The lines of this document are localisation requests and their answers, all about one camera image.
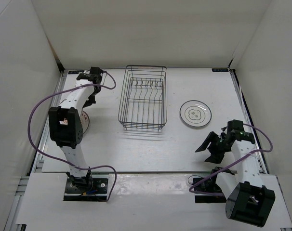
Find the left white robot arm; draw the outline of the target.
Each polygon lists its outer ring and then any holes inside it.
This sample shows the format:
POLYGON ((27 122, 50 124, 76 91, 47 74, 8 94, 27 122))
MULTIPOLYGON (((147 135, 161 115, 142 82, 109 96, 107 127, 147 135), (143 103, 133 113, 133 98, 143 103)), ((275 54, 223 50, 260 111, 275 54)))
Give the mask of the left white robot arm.
POLYGON ((95 103, 95 95, 101 91, 103 71, 99 68, 88 73, 80 73, 76 78, 76 90, 71 90, 66 98, 48 111, 51 140, 56 143, 70 163, 67 173, 72 184, 87 193, 93 187, 91 172, 81 150, 83 127, 80 116, 84 107, 95 103))

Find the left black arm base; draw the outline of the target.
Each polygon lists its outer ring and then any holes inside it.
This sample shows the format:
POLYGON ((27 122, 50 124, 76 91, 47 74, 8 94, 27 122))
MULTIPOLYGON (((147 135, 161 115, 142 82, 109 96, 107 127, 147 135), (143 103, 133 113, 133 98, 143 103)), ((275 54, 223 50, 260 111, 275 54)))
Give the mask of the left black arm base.
POLYGON ((67 178, 63 201, 104 202, 107 200, 108 178, 92 178, 88 183, 77 183, 67 178))

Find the green rimmed white plate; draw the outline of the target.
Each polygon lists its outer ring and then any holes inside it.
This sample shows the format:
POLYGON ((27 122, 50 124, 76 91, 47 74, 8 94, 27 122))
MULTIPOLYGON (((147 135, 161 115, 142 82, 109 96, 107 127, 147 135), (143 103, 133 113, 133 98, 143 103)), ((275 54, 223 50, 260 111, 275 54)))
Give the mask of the green rimmed white plate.
POLYGON ((182 122, 191 128, 202 128, 212 119, 212 112, 208 105, 197 100, 183 103, 179 114, 182 122))

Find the wire dish rack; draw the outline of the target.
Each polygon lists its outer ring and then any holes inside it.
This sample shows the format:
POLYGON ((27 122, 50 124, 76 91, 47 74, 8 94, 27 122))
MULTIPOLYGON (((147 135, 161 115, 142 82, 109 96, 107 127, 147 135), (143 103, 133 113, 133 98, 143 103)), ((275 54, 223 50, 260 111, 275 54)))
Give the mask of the wire dish rack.
POLYGON ((165 66, 126 66, 118 112, 118 121, 125 130, 163 129, 168 111, 167 78, 165 66))

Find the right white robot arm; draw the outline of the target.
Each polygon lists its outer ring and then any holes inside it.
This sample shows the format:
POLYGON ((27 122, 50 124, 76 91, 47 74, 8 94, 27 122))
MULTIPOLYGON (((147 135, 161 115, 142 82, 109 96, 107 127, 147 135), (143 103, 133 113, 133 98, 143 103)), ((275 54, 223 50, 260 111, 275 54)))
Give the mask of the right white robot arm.
POLYGON ((235 162, 214 169, 210 176, 192 185, 189 192, 224 197, 228 219, 263 227, 276 196, 261 179, 254 146, 254 136, 249 132, 232 130, 221 135, 210 132, 197 152, 209 150, 211 155, 206 162, 216 164, 226 152, 232 152, 235 162))

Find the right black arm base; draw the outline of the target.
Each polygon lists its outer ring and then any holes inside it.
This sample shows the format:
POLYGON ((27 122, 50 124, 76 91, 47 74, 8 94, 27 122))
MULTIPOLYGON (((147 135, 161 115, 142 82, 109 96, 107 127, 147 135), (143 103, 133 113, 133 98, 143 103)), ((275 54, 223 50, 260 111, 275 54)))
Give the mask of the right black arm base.
MULTIPOLYGON (((191 175, 187 179, 187 183, 189 185, 194 185, 195 183, 203 180, 203 177, 199 175, 191 175)), ((195 191, 203 192, 203 193, 222 193, 219 186, 217 186, 213 180, 207 180, 204 183, 194 188, 195 191)), ((195 194, 195 203, 197 204, 214 204, 214 203, 225 203, 226 199, 224 196, 213 196, 198 193, 195 194)))

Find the red patterned plate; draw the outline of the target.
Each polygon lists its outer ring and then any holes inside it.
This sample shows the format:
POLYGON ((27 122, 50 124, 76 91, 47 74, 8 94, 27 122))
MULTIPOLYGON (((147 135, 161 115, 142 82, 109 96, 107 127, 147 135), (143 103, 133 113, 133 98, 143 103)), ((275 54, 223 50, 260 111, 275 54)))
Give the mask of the red patterned plate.
POLYGON ((80 115, 80 122, 82 125, 83 133, 86 133, 90 125, 90 118, 85 111, 82 111, 80 115))

